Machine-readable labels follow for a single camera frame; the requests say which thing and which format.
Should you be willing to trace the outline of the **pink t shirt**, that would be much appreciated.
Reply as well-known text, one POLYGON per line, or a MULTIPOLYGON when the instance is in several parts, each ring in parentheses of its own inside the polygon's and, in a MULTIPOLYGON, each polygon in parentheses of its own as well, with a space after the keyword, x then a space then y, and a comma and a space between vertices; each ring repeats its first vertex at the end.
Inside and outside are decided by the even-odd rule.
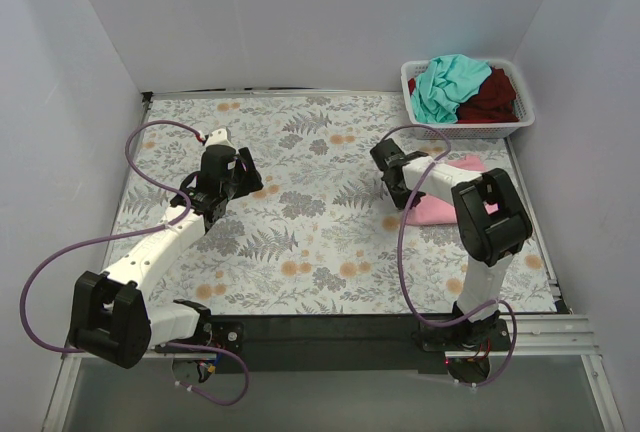
MULTIPOLYGON (((449 160, 447 164, 468 171, 486 171, 485 164, 481 158, 475 155, 466 155, 461 159, 449 160)), ((422 196, 419 204, 414 206, 407 216, 407 224, 410 226, 435 226, 456 223, 457 216, 454 207, 431 195, 422 196)))

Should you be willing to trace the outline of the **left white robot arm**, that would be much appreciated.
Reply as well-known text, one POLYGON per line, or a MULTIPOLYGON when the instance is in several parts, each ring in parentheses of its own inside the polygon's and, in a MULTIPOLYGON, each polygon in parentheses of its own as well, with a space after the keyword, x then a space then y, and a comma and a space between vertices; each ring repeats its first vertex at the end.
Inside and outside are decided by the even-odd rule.
POLYGON ((221 219, 228 203, 263 187, 251 152, 208 145, 198 171, 175 190, 159 230, 103 272, 76 281, 69 343, 125 369, 156 346, 180 341, 193 352, 213 338, 210 310, 189 300, 153 307, 152 291, 180 256, 221 219))

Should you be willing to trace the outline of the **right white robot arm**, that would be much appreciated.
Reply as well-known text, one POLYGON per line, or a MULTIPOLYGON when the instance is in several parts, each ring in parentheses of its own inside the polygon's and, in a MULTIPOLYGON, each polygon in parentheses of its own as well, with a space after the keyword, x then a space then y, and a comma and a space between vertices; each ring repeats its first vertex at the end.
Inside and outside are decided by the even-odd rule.
POLYGON ((514 257, 532 236, 530 217, 508 173, 494 168, 468 171, 440 163, 426 153, 403 152, 391 138, 371 150, 382 182, 394 205, 403 212, 397 240, 397 267, 402 295, 410 311, 425 326, 452 327, 454 341, 475 349, 489 336, 486 319, 499 312, 503 281, 514 257), (453 318, 429 321, 411 302, 403 268, 404 229, 409 212, 425 196, 451 205, 468 254, 462 291, 454 303, 453 318))

